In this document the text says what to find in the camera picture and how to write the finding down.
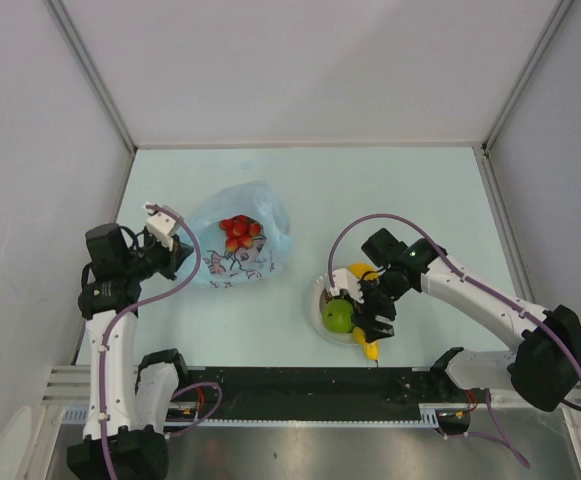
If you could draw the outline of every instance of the banana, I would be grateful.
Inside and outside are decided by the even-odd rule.
[[[363,353],[365,353],[366,357],[373,362],[379,360],[379,340],[372,343],[366,342],[366,334],[359,327],[352,329],[352,338],[363,347]]]

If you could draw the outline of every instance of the green apple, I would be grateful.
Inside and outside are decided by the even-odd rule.
[[[323,309],[323,325],[333,333],[350,333],[352,331],[352,314],[354,308],[347,300],[338,298],[328,302]]]

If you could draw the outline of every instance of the transparent plastic bag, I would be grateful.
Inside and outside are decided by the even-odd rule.
[[[225,219],[246,215],[261,225],[252,237],[252,246],[226,250],[226,232],[219,227]],[[240,283],[261,280],[283,271],[290,253],[289,218],[279,199],[265,182],[250,182],[228,187],[206,200],[185,218],[199,241],[203,262],[192,280],[197,285],[229,288]],[[190,244],[183,230],[182,241]],[[177,272],[185,278],[194,266],[194,255]]]

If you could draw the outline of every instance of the white wall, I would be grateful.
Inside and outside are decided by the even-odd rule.
[[[135,143],[483,140],[557,0],[66,0]]]
[[[130,163],[41,0],[0,0],[0,431],[78,331],[85,231]]]
[[[581,318],[581,1],[496,142],[495,172],[539,301]]]

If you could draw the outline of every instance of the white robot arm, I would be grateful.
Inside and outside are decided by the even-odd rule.
[[[144,357],[135,381],[137,311],[128,309],[138,302],[143,280],[156,273],[174,280],[193,248],[179,241],[172,218],[149,213],[141,246],[135,234],[114,223],[86,233],[92,262],[82,275],[79,308],[91,351],[90,406],[83,443],[67,454],[69,468],[80,479],[109,478],[105,452],[114,455],[123,478],[167,475],[164,423],[173,393],[188,384],[187,370],[177,350],[164,350]],[[123,231],[132,237],[130,247]],[[90,271],[94,281],[89,283]]]
[[[568,308],[550,311],[500,292],[453,257],[442,258],[424,238],[408,247],[381,229],[362,250],[381,267],[382,274],[374,280],[356,281],[346,269],[335,270],[330,293],[356,304],[353,323],[364,331],[368,342],[394,335],[385,319],[395,319],[395,301],[413,289],[459,309],[509,349],[472,352],[459,347],[446,352],[436,365],[460,389],[514,390],[535,407],[552,411],[577,383],[571,361],[530,320],[534,318],[554,332],[581,368],[581,325]]]

